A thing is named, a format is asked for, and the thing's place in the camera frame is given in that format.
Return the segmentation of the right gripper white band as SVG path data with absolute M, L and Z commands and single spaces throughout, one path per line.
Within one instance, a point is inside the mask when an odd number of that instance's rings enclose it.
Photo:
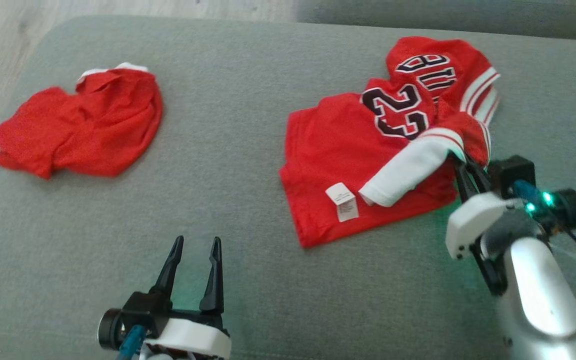
M 492 296 L 512 292 L 514 270 L 506 259 L 513 244 L 525 237 L 525 213 L 518 199 L 494 193 L 489 175 L 468 153 L 451 156 L 462 203 L 448 218 L 445 245 L 452 259 L 474 259 Z

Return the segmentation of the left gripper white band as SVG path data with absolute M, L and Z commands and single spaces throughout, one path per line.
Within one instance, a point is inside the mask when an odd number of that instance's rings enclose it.
M 216 236 L 209 255 L 210 273 L 199 310 L 175 310 L 171 299 L 185 238 L 178 235 L 155 284 L 134 292 L 122 307 L 127 335 L 122 358 L 140 360 L 228 360 L 233 342 L 223 325 L 222 240 Z

